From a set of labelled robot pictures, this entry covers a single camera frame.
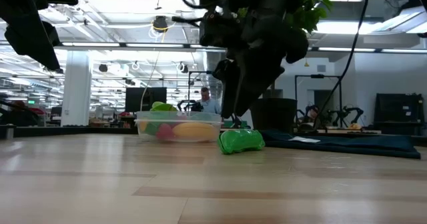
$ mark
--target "dark blue cloth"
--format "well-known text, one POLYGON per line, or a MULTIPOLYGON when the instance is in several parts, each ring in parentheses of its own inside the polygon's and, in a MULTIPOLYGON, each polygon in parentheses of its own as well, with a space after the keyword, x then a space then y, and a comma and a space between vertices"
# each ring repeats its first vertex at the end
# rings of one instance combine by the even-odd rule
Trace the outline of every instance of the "dark blue cloth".
POLYGON ((421 154, 414 148, 411 138, 405 136, 360 137, 353 139, 343 137, 304 137, 320 140, 320 142, 302 143, 289 141, 294 136, 281 131, 261 131, 261 134, 266 142, 266 147, 421 159, 421 154))

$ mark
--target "transparent plastic bin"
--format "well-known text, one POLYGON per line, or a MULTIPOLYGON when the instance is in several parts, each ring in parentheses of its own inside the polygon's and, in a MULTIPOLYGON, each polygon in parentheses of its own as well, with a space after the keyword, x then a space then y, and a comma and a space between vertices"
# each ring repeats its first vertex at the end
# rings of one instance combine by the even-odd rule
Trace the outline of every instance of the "transparent plastic bin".
POLYGON ((140 111, 135 124, 142 139, 160 141, 216 141, 222 118, 218 114, 179 111, 140 111))

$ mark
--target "green toy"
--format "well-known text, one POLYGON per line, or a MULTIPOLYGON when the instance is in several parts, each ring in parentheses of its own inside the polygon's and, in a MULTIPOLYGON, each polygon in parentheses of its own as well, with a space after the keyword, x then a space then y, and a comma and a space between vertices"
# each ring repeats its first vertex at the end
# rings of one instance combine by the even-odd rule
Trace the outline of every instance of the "green toy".
POLYGON ((218 146, 223 154, 229 155, 242 151, 260 151, 266 143, 260 132, 240 129, 222 133, 218 138, 218 146))
POLYGON ((162 103, 161 101, 156 101, 151 106, 150 111, 178 111, 172 104, 162 103))

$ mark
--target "man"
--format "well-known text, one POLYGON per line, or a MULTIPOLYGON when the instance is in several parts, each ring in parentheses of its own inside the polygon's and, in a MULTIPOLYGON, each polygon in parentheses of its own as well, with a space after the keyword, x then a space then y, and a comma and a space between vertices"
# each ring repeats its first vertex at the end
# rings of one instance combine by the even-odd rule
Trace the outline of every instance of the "man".
POLYGON ((199 102, 203 107, 203 112, 221 114, 220 104, 210 97, 207 87, 201 89, 201 100, 199 102))

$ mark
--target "white column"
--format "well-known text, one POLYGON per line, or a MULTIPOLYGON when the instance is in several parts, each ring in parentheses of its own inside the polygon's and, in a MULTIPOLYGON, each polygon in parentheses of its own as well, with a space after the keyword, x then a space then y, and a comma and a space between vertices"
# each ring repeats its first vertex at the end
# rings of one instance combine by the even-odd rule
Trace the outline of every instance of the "white column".
POLYGON ((88 51, 68 51, 61 126, 88 125, 92 69, 88 51))

